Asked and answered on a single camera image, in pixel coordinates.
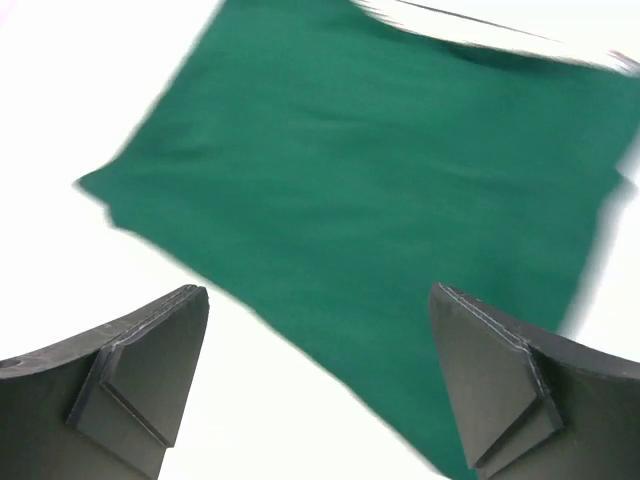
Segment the green surgical cloth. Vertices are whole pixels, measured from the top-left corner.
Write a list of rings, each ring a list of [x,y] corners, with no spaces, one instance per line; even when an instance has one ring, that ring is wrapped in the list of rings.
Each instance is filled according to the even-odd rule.
[[[560,327],[639,128],[639,69],[390,7],[224,2],[79,185],[468,479],[428,290]]]

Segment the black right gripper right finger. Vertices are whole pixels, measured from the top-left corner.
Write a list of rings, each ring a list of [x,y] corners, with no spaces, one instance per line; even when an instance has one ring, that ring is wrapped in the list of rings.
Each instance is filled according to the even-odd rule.
[[[636,480],[639,365],[433,286],[434,340],[481,479]]]

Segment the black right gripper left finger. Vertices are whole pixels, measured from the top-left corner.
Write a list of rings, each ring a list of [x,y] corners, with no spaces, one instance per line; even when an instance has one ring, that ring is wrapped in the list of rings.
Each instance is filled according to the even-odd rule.
[[[174,446],[209,314],[182,286],[1,363],[1,476],[156,479]]]

